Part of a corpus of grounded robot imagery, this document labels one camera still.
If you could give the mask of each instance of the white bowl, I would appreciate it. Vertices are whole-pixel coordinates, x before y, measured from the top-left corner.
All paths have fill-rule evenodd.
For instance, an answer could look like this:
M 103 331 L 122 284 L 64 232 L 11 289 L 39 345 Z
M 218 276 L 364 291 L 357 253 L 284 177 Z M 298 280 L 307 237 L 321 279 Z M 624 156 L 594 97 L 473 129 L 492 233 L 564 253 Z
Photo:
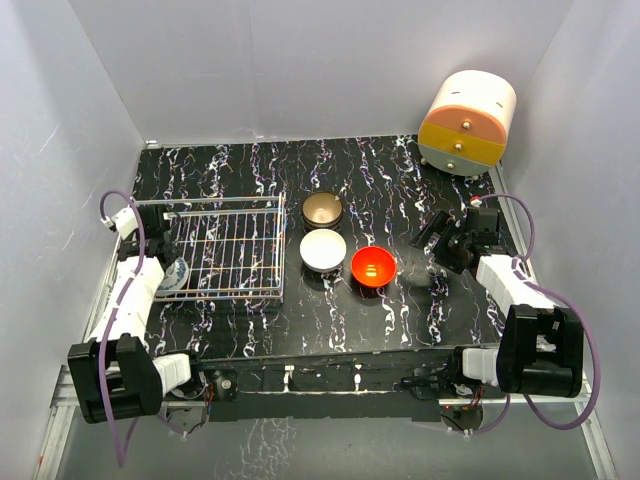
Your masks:
M 347 254 L 347 244 L 339 233 L 319 228 L 307 233 L 300 242 L 300 256 L 316 272 L 330 272 L 340 266 Z

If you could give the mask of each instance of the metal dish rack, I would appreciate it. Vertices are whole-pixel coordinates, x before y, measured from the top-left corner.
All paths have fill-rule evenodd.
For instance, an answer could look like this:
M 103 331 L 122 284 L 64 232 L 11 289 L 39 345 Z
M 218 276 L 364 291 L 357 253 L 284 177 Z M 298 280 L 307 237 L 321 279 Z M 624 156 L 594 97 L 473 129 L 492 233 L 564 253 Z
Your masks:
M 171 239 L 189 265 L 184 288 L 157 302 L 284 300 L 285 194 L 140 201 L 168 206 Z

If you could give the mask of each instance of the marble pattern surface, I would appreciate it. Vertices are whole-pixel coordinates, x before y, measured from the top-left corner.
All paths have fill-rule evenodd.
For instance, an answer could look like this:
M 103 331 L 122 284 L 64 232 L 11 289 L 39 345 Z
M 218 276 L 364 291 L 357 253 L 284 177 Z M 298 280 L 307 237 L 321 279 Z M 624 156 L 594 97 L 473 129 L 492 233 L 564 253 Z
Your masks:
M 420 164 L 412 136 L 347 138 L 145 150 L 138 200 L 287 194 L 284 303 L 156 303 L 147 341 L 156 353 L 194 348 L 203 358 L 299 355 L 491 343 L 504 318 L 465 272 L 447 272 L 409 240 L 437 209 L 461 218 L 473 195 L 493 191 Z M 347 243 L 343 266 L 316 274 L 302 264 L 301 205 L 315 191 L 340 195 Z M 502 241 L 512 246 L 508 232 Z M 352 278 L 357 248 L 393 253 L 398 274 L 371 291 Z

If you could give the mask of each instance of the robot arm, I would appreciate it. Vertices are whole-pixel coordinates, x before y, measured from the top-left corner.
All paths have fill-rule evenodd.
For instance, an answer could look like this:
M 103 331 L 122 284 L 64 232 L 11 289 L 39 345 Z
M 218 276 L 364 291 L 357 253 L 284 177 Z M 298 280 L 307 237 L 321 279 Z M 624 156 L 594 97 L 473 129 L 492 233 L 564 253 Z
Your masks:
M 447 376 L 456 384 L 499 386 L 505 393 L 575 397 L 582 385 L 583 329 L 561 308 L 525 285 L 521 262 L 498 244 L 499 213 L 470 207 L 456 222 L 439 211 L 412 241 L 433 244 L 435 261 L 453 271 L 468 269 L 493 296 L 507 321 L 499 348 L 457 347 Z
M 127 207 L 105 221 L 122 238 L 118 251 L 116 279 L 100 322 L 86 343 L 73 345 L 68 363 L 85 420 L 89 423 L 106 420 L 100 384 L 98 382 L 98 350 L 107 341 L 107 384 L 116 419 L 158 413 L 164 396 L 181 385 L 199 387 L 196 359 L 192 352 L 176 352 L 154 360 L 148 354 L 144 340 L 149 312 L 166 271 L 176 256 L 169 243 L 169 225 L 160 207 L 142 207 L 140 214 L 149 238 L 140 272 L 134 276 L 139 260 L 139 246 L 134 236 L 136 221 Z M 125 283 L 135 277 L 122 299 Z M 109 317 L 117 308 L 117 320 L 104 338 Z

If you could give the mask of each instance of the cable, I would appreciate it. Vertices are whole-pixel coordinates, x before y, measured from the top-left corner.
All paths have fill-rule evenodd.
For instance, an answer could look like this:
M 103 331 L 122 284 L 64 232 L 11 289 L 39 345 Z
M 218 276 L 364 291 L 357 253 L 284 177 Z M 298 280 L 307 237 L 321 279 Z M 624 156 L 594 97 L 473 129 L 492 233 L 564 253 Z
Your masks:
M 440 414 L 440 416 L 441 416 L 442 418 L 446 418 L 446 419 L 447 419 L 447 420 L 449 420 L 451 423 L 453 423 L 453 425 L 454 425 L 454 426 L 456 426 L 457 428 L 459 428 L 461 432 L 464 432 L 464 428 L 462 428 L 462 427 L 460 426 L 460 424 L 459 424 L 458 422 L 456 422 L 453 418 L 451 418 L 451 417 L 449 417 L 449 416 L 447 416 L 447 415 L 443 415 L 442 413 Z
M 498 418 L 496 418 L 489 425 L 487 425 L 486 427 L 480 427 L 478 430 L 473 430 L 473 429 L 463 430 L 463 429 L 460 429 L 460 430 L 451 430 L 451 431 L 456 432 L 456 433 L 462 433 L 464 435 L 467 435 L 467 434 L 477 435 L 479 433 L 487 433 L 487 432 L 493 430 L 494 428 L 496 428 L 498 425 L 500 425 L 500 423 L 502 423 L 502 420 L 504 420 L 504 417 L 507 416 L 507 412 L 509 411 L 509 405 L 511 405 L 511 395 L 509 395 L 507 393 L 507 396 L 506 396 L 506 399 L 505 399 L 505 402 L 504 402 L 504 408 L 500 412 L 500 415 L 498 415 Z M 429 425 L 428 423 L 411 422 L 411 425 L 413 425 L 414 427 L 418 427 L 418 428 L 426 428 L 427 430 L 435 430 L 437 432 L 443 432 L 443 433 L 448 433 L 449 432 L 448 429 L 444 429 L 442 427 L 436 427 L 435 425 Z
M 524 213 L 527 214 L 527 218 L 529 219 L 529 228 L 531 230 L 529 247 L 527 248 L 527 253 L 525 253 L 524 256 L 518 255 L 518 257 L 522 258 L 522 260 L 526 262 L 527 260 L 529 260 L 529 257 L 531 257 L 531 254 L 533 253 L 533 245 L 536 242 L 536 226 L 533 222 L 533 215 L 531 215 L 531 211 L 520 198 L 516 197 L 515 195 L 509 195 L 507 193 L 490 193 L 488 195 L 483 195 L 482 197 L 477 197 L 477 200 L 484 202 L 485 200 L 489 200 L 490 198 L 509 198 L 515 202 L 518 202 L 524 210 Z
M 589 325 L 589 323 L 585 320 L 584 314 L 573 302 L 571 302 L 569 299 L 567 299 L 563 295 L 560 295 L 559 293 L 554 292 L 553 290 L 549 290 L 548 288 L 541 287 L 531 282 L 529 279 L 527 279 L 527 277 L 522 275 L 522 273 L 519 270 L 517 270 L 517 261 L 518 260 L 514 258 L 511 264 L 515 275 L 520 280 L 522 280 L 524 284 L 529 288 L 543 295 L 546 295 L 547 297 L 551 297 L 554 300 L 564 303 L 570 310 L 573 311 L 573 313 L 575 313 L 576 317 L 578 317 L 578 319 L 580 320 L 580 323 L 582 324 L 584 334 L 587 337 L 587 343 L 589 344 L 589 349 L 591 350 L 591 359 L 593 363 L 593 385 L 591 386 L 591 397 L 589 398 L 587 405 L 585 406 L 582 413 L 575 420 L 569 423 L 554 422 L 553 420 L 550 420 L 544 416 L 544 414 L 540 411 L 540 409 L 536 406 L 536 404 L 533 403 L 533 400 L 529 395 L 524 396 L 525 400 L 531 407 L 531 410 L 533 410 L 533 413 L 535 413 L 536 417 L 542 420 L 542 422 L 544 422 L 545 424 L 557 430 L 571 430 L 573 428 L 579 427 L 587 420 L 587 418 L 589 418 L 589 415 L 591 415 L 591 412 L 593 412 L 596 406 L 596 402 L 598 401 L 598 396 L 600 395 L 600 382 L 602 379 L 602 372 L 601 372 L 600 352 L 598 351 L 598 346 L 596 345 L 595 335 L 593 333 L 593 330 L 591 329 L 591 325 Z
M 164 423 L 166 426 L 168 426 L 171 430 L 173 430 L 174 432 L 176 432 L 179 435 L 188 435 L 189 433 L 186 432 L 186 430 L 182 427 L 179 427 L 178 425 L 176 425 L 175 423 L 170 422 L 169 420 L 167 420 L 164 415 L 160 415 L 159 413 L 156 415 L 156 418 L 158 420 L 160 420 L 162 423 Z
M 531 227 L 531 239 L 529 241 L 529 248 L 527 250 L 527 253 L 524 256 L 520 256 L 520 255 L 516 256 L 513 259 L 513 262 L 511 263 L 511 268 L 514 274 L 516 275 L 516 277 L 518 277 L 518 279 L 524 282 L 524 284 L 529 288 L 531 288 L 532 290 L 535 290 L 538 293 L 546 295 L 547 297 L 551 297 L 554 300 L 557 300 L 560 303 L 563 303 L 570 310 L 572 310 L 573 313 L 575 313 L 576 317 L 578 317 L 578 320 L 580 321 L 580 323 L 582 324 L 582 329 L 584 330 L 584 334 L 587 337 L 587 343 L 589 344 L 589 349 L 591 350 L 591 360 L 593 363 L 593 385 L 591 386 L 591 397 L 589 398 L 587 405 L 585 406 L 582 413 L 575 420 L 569 423 L 554 422 L 553 420 L 547 418 L 540 411 L 540 409 L 536 406 L 536 404 L 533 403 L 533 400 L 529 395 L 524 395 L 524 398 L 529 404 L 529 407 L 531 407 L 531 410 L 533 411 L 533 413 L 543 423 L 545 423 L 546 425 L 552 428 L 555 428 L 556 430 L 572 430 L 582 425 L 589 418 L 589 415 L 591 415 L 591 413 L 595 409 L 596 402 L 598 401 L 598 396 L 600 395 L 600 382 L 602 380 L 602 372 L 601 372 L 600 352 L 598 351 L 598 346 L 596 344 L 595 334 L 593 333 L 593 330 L 591 329 L 591 325 L 589 325 L 589 322 L 587 322 L 586 317 L 584 316 L 582 311 L 573 302 L 571 302 L 569 299 L 567 299 L 563 295 L 557 292 L 554 292 L 553 290 L 550 290 L 545 287 L 541 287 L 540 285 L 536 285 L 531 280 L 529 280 L 528 277 L 525 277 L 522 274 L 522 272 L 517 268 L 518 259 L 521 259 L 522 261 L 526 262 L 531 256 L 531 253 L 533 251 L 533 245 L 535 242 L 535 232 L 536 232 L 533 216 L 531 215 L 531 212 L 529 211 L 529 208 L 527 208 L 527 206 L 525 205 L 524 201 L 514 195 L 508 195 L 505 193 L 492 193 L 489 195 L 483 195 L 482 197 L 478 197 L 478 200 L 484 201 L 484 200 L 495 198 L 495 197 L 510 198 L 511 200 L 518 202 L 520 206 L 523 208 L 523 210 L 525 211 L 525 213 L 527 214 L 527 218 L 529 219 L 529 226 Z
M 133 435 L 133 430 L 138 424 L 138 418 L 134 418 L 129 425 L 129 430 L 127 431 L 127 435 L 125 437 L 124 448 L 120 443 L 120 433 L 118 432 L 118 426 L 116 425 L 116 420 L 113 415 L 113 407 L 111 406 L 111 399 L 109 398 L 109 387 L 107 385 L 107 375 L 106 375 L 106 353 L 107 353 L 107 342 L 109 339 L 109 334 L 111 333 L 111 328 L 113 327 L 113 323 L 116 320 L 116 316 L 118 314 L 119 305 L 122 303 L 124 296 L 126 295 L 129 287 L 133 283 L 134 279 L 138 276 L 140 271 L 142 270 L 142 265 L 144 263 L 144 245 L 145 245 L 145 236 L 144 236 L 144 226 L 142 224 L 142 218 L 140 217 L 140 212 L 138 211 L 138 207 L 135 204 L 135 200 L 133 197 L 119 191 L 119 190 L 109 190 L 102 195 L 100 199 L 100 216 L 102 219 L 106 219 L 106 215 L 104 213 L 104 203 L 107 197 L 110 195 L 118 195 L 122 197 L 129 207 L 133 210 L 133 214 L 136 217 L 136 222 L 138 223 L 138 241 L 140 245 L 140 253 L 138 255 L 138 264 L 136 268 L 133 270 L 133 276 L 127 279 L 124 284 L 124 287 L 118 294 L 116 298 L 116 305 L 111 310 L 111 315 L 109 316 L 109 320 L 107 321 L 107 325 L 104 329 L 104 334 L 102 336 L 102 340 L 100 341 L 100 348 L 98 350 L 98 381 L 100 383 L 100 390 L 102 396 L 102 403 L 104 405 L 105 415 L 107 417 L 107 423 L 109 424 L 109 430 L 111 431 L 111 438 L 113 439 L 113 447 L 116 451 L 116 458 L 118 460 L 118 466 L 122 468 L 124 466 L 124 462 L 127 458 L 127 450 L 129 448 L 129 442 L 131 440 L 131 436 Z

